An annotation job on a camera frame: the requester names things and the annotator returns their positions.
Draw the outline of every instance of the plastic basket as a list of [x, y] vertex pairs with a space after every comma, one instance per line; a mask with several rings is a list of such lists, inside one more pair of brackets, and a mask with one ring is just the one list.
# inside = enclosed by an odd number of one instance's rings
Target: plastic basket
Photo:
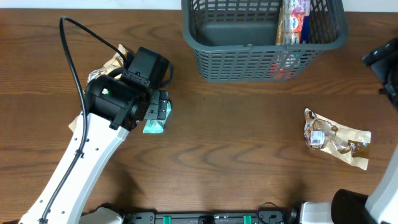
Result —
[[348, 39], [341, 0], [310, 0], [308, 44], [275, 45], [282, 0], [182, 0], [183, 36], [209, 82], [277, 81]]

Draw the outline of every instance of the brown tabletop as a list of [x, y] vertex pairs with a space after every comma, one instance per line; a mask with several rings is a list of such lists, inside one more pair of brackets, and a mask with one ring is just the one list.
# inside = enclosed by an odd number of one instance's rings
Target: brown tabletop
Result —
[[[114, 153], [85, 211], [110, 202], [136, 212], [254, 210], [262, 202], [331, 200], [339, 189], [371, 194], [398, 143], [398, 113], [361, 57], [398, 36], [398, 14], [347, 13], [346, 45], [294, 80], [210, 84], [182, 38], [180, 11], [0, 10], [0, 222], [20, 218], [67, 148], [79, 100], [59, 37], [72, 16], [112, 44], [140, 46], [175, 67], [165, 133], [133, 130]], [[84, 83], [114, 52], [72, 25], [67, 39]], [[368, 170], [303, 140], [304, 109], [372, 132]]]

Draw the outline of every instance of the basket bottom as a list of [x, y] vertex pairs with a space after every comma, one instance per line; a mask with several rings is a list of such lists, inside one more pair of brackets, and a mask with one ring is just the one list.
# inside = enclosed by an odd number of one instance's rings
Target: basket bottom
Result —
[[197, 30], [197, 41], [205, 46], [275, 45], [277, 22], [207, 22]]

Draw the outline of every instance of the green connector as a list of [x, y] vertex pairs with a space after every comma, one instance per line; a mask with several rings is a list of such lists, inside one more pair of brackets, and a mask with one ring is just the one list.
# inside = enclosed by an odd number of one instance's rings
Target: green connector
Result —
[[251, 215], [243, 216], [243, 224], [251, 224]]
[[163, 224], [172, 224], [172, 217], [164, 216], [163, 217]]

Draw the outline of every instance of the white background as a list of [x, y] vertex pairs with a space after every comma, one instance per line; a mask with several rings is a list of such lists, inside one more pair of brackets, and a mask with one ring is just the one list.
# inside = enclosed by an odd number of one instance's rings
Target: white background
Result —
[[[398, 0], [343, 0], [343, 4], [345, 11], [398, 12]], [[181, 9], [181, 0], [0, 0], [0, 7], [53, 9]]]

